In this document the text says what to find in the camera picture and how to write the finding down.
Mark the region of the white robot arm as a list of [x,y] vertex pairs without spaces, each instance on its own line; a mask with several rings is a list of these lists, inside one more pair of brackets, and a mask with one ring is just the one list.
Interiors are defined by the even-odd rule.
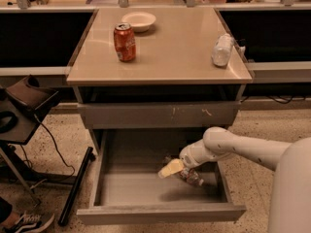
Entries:
[[311,138],[287,143],[242,137],[211,127],[158,175],[166,178],[231,153],[274,172],[267,232],[311,233]]

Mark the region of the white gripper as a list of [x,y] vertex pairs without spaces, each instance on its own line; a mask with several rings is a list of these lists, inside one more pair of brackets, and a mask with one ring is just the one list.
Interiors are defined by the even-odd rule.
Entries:
[[209,150],[203,140],[199,140],[184,147],[179,154],[180,159],[175,158],[169,161],[158,172],[158,176],[164,179],[181,172],[184,169],[184,165],[190,169],[196,168],[206,162],[216,162],[222,157],[221,154]]

